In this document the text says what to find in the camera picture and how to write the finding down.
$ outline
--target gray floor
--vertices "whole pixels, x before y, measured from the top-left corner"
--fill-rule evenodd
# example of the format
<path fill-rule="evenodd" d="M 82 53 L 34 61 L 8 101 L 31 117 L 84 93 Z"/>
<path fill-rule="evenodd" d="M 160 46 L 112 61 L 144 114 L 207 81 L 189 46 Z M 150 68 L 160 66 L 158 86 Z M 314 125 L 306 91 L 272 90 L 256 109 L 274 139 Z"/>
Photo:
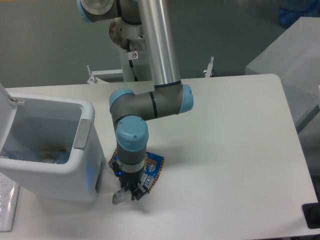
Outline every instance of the gray floor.
<path fill-rule="evenodd" d="M 245 66 L 284 32 L 281 0 L 170 0 L 182 78 L 202 77 L 211 56 L 217 76 Z M 83 22 L 75 0 L 0 2 L 0 83 L 6 88 L 83 84 L 86 65 L 120 68 L 110 21 Z"/>

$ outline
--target white trash bin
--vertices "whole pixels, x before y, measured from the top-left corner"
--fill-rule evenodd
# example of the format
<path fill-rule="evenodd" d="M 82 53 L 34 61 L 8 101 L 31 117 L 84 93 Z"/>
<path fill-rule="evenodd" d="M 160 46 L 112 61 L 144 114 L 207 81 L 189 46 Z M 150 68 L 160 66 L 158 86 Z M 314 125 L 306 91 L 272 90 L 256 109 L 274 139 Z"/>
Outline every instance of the white trash bin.
<path fill-rule="evenodd" d="M 41 197 L 93 202 L 106 159 L 85 100 L 0 84 L 0 172 Z"/>

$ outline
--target light blue joint cap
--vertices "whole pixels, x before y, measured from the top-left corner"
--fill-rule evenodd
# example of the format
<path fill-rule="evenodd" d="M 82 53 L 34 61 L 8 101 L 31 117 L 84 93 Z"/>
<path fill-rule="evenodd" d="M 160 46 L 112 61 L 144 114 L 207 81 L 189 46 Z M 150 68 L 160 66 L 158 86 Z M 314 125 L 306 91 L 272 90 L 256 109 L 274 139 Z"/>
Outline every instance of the light blue joint cap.
<path fill-rule="evenodd" d="M 83 20 L 86 23 L 92 23 L 92 21 L 90 21 L 90 19 L 87 17 L 87 15 L 85 14 L 84 10 L 82 9 L 82 5 L 81 5 L 80 0 L 76 0 L 76 4 L 78 5 L 78 9 L 79 9 L 79 12 L 81 13 L 81 16 L 82 16 Z"/>
<path fill-rule="evenodd" d="M 183 97 L 180 110 L 178 114 L 182 114 L 190 111 L 194 107 L 194 96 L 191 91 L 191 87 L 187 84 L 182 84 Z"/>
<path fill-rule="evenodd" d="M 109 106 L 111 109 L 112 104 L 117 100 L 119 97 L 121 97 L 124 94 L 135 94 L 134 91 L 128 88 L 120 88 L 118 90 L 115 90 L 113 93 L 111 93 L 109 98 Z"/>
<path fill-rule="evenodd" d="M 129 152 L 138 152 L 147 146 L 149 132 L 147 123 L 139 116 L 122 118 L 115 130 L 116 142 Z"/>

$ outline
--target white table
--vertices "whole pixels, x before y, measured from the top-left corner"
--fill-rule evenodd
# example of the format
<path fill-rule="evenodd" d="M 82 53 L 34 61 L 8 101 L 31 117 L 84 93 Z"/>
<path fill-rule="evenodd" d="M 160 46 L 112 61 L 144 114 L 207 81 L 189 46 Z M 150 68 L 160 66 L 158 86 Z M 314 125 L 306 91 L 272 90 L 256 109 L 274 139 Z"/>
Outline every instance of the white table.
<path fill-rule="evenodd" d="M 192 111 L 148 121 L 147 150 L 165 156 L 140 201 L 112 205 L 120 184 L 105 168 L 94 204 L 38 198 L 22 189 L 13 232 L 0 239 L 248 240 L 318 234 L 302 204 L 317 201 L 280 80 L 275 75 L 188 79 Z M 44 86 L 9 91 L 89 100 L 109 159 L 116 140 L 109 95 L 152 82 Z"/>

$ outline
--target trash bin lid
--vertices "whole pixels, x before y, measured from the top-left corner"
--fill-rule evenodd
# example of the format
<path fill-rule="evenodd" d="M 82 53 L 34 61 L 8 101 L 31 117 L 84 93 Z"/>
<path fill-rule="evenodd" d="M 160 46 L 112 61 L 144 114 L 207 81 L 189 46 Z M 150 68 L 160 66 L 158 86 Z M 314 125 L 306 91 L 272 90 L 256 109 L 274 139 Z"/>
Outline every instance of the trash bin lid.
<path fill-rule="evenodd" d="M 17 104 L 15 100 L 0 84 L 0 152 L 5 145 L 16 112 Z"/>

